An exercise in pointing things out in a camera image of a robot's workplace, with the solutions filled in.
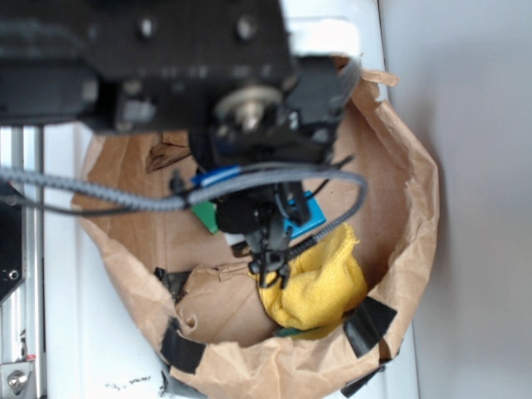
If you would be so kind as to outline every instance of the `black metal plate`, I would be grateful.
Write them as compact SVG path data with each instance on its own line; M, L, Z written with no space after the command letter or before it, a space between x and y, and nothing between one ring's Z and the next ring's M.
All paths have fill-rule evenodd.
M11 185L0 183L0 196L21 196ZM0 201L0 303L23 281L22 209Z

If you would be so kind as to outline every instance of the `gray cable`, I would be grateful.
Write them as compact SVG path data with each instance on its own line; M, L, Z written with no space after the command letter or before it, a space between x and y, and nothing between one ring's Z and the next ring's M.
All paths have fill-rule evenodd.
M144 210L148 212L165 212L184 209L187 206L213 200L220 196L231 194L237 191L259 187L261 185L287 183L291 181L302 181L308 179L349 181L359 186L358 196L353 206L348 209L347 212L336 218L323 229L319 230L312 237L305 239L302 243L291 248L291 259L315 245L323 237L333 231L337 226L353 216L362 207L367 191L367 183L364 178L362 178L360 175L344 172L342 170L336 170L334 168L330 168L329 170L267 170L251 172L245 175L238 175L232 179L220 181L219 183L208 187L198 188L182 195L176 195L163 199L155 199L142 195L126 193L124 191L112 189L103 185L97 185L67 177L42 175L40 173L27 170L0 168L0 180L16 181L21 184L39 185L52 189L73 191L79 194L89 195L99 200L112 202L129 209Z

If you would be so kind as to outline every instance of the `screw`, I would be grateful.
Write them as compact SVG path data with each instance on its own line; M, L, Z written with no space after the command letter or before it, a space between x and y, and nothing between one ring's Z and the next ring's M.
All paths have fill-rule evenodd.
M151 18L142 18L138 30L143 39L151 39L155 35L155 22Z
M7 384L14 391L21 391L27 384L27 375L20 370L15 370L7 377Z
M236 111L235 119L244 133L251 133L260 127L264 106L257 101L247 101Z
M288 120L290 121L290 129L295 131L299 127L299 115L296 111L290 112L288 115Z
M257 21L250 15L243 15L236 24L236 32L244 42L249 42L253 39L258 29Z
M17 197L15 195L9 195L5 199L5 203L9 206L15 206L17 204Z

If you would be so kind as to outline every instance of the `green object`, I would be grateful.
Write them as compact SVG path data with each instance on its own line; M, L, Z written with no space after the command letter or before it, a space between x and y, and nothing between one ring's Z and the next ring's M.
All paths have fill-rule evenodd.
M211 234L218 233L218 225L216 224L216 208L212 202L202 202L192 207L192 212L201 220Z

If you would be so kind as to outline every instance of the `screw head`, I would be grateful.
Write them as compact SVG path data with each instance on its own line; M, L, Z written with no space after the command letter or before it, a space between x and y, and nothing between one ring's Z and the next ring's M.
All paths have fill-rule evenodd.
M253 39L257 34L258 29L259 25L257 24L257 20L250 15L243 15L239 18L236 24L237 35L239 35L239 38L244 42L249 42Z
M11 374L9 374L9 377L7 377L7 384L14 391L20 391L27 384L27 375L21 372L20 370L15 370Z
M155 21L151 18L142 18L138 22L137 30L143 39L151 39L155 35Z
M9 272L8 276L11 280L16 280L18 278L18 271L17 270L12 270L11 272Z

